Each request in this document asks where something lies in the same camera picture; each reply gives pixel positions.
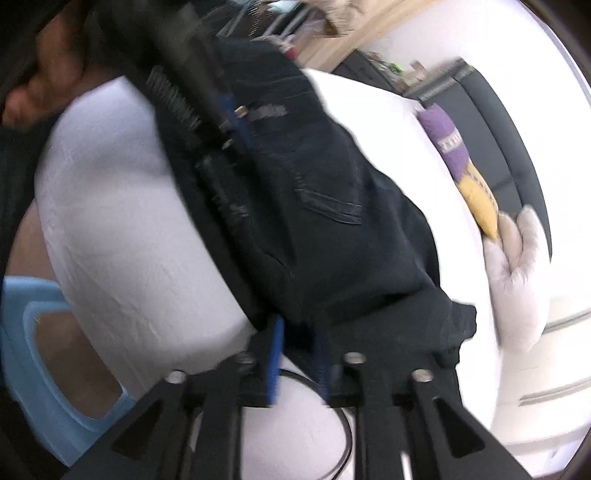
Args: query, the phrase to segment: white plush toy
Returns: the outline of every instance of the white plush toy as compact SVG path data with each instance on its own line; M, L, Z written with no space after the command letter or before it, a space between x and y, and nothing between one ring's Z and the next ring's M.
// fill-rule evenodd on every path
M528 352L540 340L550 308L550 255L544 228L527 205L517 224L507 214L499 214L499 240L485 238L483 243L501 346L515 353Z

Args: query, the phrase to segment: black cable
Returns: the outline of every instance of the black cable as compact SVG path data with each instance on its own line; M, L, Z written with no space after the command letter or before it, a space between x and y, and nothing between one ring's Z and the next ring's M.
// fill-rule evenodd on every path
M312 380L310 380L309 378L306 378L303 375L297 374L297 373L292 372L290 370L285 370L283 368L281 370L279 370L279 374L282 377L291 378L292 380L295 380L296 382L301 383L302 385L305 385L306 387L311 389L314 393L316 393L319 397L322 397L322 395L320 393L320 388L318 387L318 385L316 383L314 383ZM345 468L349 464L349 460L351 459L351 456L353 455L353 430L351 429L351 424L349 423L349 419L347 418L347 415L345 414L344 408L333 408L332 410L339 418L339 420L343 426L343 431L345 432L345 438L346 438L345 450L343 451L343 455L341 456L341 458L339 459L339 461L335 465L335 467L331 470L331 472L336 471L336 473L330 477L330 480L336 480L343 473L343 471L345 470Z

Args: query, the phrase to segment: light blue object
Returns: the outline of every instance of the light blue object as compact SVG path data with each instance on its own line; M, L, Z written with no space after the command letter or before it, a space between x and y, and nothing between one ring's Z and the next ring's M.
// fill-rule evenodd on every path
M0 351L5 382L19 402L37 439L60 461L72 466L135 401L122 394L101 419L77 411L47 371L35 344L39 315L69 312L57 283L30 277L6 277L2 296Z

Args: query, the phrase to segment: purple cushion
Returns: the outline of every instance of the purple cushion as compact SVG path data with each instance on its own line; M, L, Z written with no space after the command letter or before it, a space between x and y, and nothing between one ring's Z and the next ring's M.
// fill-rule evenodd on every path
M419 112L417 116L427 136L443 157L453 180L459 182L466 172L470 154L453 120L436 103L424 112Z

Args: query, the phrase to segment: black jeans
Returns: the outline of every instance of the black jeans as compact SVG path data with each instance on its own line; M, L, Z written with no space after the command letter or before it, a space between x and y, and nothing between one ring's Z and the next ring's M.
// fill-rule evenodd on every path
M446 371L457 384L453 367L476 310L440 289L424 215L273 46L218 47L251 112L251 154L195 155L170 121L161 116L159 126L187 207L244 311L259 327L281 313L293 345L322 326L335 356L367 352L401 391L414 368Z

